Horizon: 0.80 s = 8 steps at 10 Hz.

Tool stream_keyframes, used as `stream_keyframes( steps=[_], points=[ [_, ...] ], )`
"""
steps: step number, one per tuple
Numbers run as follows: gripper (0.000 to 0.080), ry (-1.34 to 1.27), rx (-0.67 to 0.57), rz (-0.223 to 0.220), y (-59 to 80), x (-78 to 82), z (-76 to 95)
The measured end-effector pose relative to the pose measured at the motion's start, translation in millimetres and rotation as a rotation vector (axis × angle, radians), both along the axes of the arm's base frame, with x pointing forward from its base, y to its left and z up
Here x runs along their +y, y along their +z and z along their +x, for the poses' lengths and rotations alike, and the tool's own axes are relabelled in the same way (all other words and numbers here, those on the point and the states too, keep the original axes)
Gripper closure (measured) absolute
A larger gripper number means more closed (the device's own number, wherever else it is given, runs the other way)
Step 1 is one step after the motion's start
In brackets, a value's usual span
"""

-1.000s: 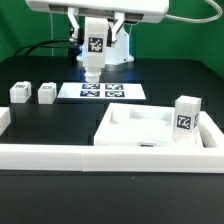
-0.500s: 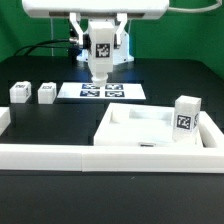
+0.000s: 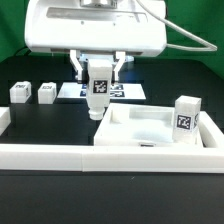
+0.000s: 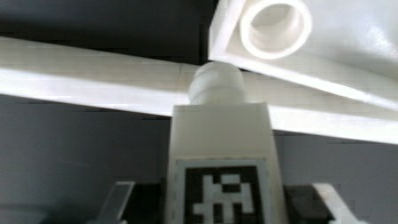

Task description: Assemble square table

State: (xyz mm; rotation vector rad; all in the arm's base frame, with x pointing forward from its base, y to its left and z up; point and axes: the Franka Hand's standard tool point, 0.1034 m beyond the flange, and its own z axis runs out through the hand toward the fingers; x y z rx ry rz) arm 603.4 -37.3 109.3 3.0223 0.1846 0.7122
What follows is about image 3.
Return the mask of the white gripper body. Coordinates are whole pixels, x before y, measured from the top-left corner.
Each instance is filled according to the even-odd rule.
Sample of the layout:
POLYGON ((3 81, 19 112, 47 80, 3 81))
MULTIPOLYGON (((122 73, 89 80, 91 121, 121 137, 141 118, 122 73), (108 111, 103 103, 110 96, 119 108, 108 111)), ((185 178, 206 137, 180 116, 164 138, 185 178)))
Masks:
POLYGON ((30 0, 25 43, 34 52, 158 56, 165 25, 136 0, 30 0))

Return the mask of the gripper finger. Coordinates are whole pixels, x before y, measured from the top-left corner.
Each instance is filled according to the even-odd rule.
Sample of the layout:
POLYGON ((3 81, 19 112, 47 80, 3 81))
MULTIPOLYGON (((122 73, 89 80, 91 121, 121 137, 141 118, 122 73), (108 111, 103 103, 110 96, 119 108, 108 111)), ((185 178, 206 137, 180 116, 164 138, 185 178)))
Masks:
POLYGON ((119 81, 119 71, 125 63, 126 53, 124 51, 116 51, 114 55, 114 68, 112 71, 112 82, 119 81))
POLYGON ((80 64, 79 61, 80 52, 77 50, 70 51, 70 62, 76 71, 75 79, 79 84, 87 84, 88 83, 88 72, 87 72, 87 63, 84 65, 80 64))

